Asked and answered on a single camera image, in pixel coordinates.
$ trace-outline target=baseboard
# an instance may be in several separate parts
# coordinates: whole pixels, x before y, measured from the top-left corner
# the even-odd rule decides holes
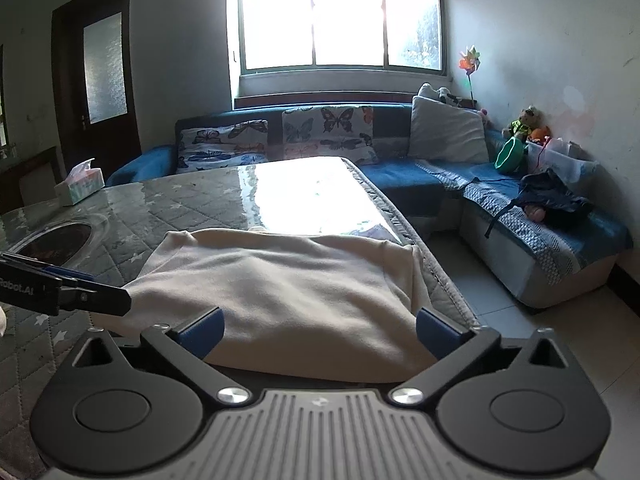
[[[607,286],[640,317],[640,283],[616,264],[611,269]]]

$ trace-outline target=black bag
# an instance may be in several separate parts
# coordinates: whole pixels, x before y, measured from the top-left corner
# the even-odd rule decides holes
[[[515,206],[524,208],[537,205],[546,210],[545,224],[568,229],[581,222],[593,210],[593,204],[585,197],[574,195],[556,172],[548,168],[543,173],[524,176],[518,185],[520,193],[494,216],[484,234],[489,237],[498,219]]]

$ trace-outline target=tissue box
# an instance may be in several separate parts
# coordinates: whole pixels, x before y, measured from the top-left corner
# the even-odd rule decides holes
[[[83,172],[82,177],[77,180],[60,182],[53,189],[60,201],[60,205],[74,205],[103,187],[102,170],[94,168]]]

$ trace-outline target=orange plush toy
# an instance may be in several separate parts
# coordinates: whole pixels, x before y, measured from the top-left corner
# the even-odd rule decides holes
[[[536,128],[532,131],[529,136],[529,140],[536,144],[544,144],[547,137],[551,137],[551,130],[548,126],[542,126],[541,128]]]

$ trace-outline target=green plastic bowl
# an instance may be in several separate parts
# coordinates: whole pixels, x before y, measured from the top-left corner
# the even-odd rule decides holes
[[[495,159],[494,168],[498,173],[513,173],[516,171],[524,157],[524,144],[516,137],[507,140],[504,147]]]

